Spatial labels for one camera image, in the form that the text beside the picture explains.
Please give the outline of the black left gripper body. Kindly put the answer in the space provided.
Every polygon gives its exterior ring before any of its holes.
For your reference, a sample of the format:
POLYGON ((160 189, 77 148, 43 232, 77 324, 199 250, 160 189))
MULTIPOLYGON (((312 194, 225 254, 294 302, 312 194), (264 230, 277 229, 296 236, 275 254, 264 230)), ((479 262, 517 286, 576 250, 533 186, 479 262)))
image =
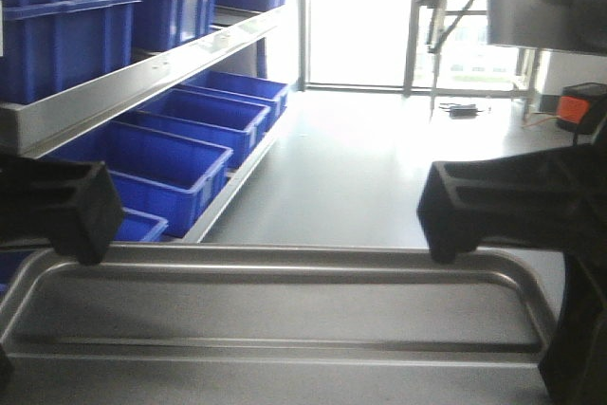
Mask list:
POLYGON ((123 220, 103 162, 1 155, 1 247, 49 245, 80 264, 99 264, 123 220))

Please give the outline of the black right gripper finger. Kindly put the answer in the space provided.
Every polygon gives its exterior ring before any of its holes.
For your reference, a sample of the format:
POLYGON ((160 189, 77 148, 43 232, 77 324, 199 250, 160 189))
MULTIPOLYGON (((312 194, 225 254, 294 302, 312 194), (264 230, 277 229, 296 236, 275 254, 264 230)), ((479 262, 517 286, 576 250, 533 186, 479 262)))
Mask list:
POLYGON ((606 268, 566 255, 554 336, 539 363, 554 404, 606 402, 606 268))

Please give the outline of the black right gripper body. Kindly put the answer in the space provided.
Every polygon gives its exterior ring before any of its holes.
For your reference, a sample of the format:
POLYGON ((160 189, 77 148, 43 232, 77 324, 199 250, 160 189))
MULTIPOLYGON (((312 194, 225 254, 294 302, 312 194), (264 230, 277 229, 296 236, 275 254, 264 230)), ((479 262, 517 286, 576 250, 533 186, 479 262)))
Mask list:
POLYGON ((477 161, 435 161, 417 215, 431 257, 487 243, 606 263, 606 127, 591 142, 477 161))

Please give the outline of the grey robot shoulder housing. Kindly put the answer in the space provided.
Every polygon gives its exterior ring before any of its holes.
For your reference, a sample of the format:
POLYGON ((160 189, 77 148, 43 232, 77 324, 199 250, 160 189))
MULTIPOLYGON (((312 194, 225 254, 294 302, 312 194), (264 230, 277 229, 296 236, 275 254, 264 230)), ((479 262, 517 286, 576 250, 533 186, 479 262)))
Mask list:
POLYGON ((606 0, 487 0, 487 42, 606 53, 606 0))

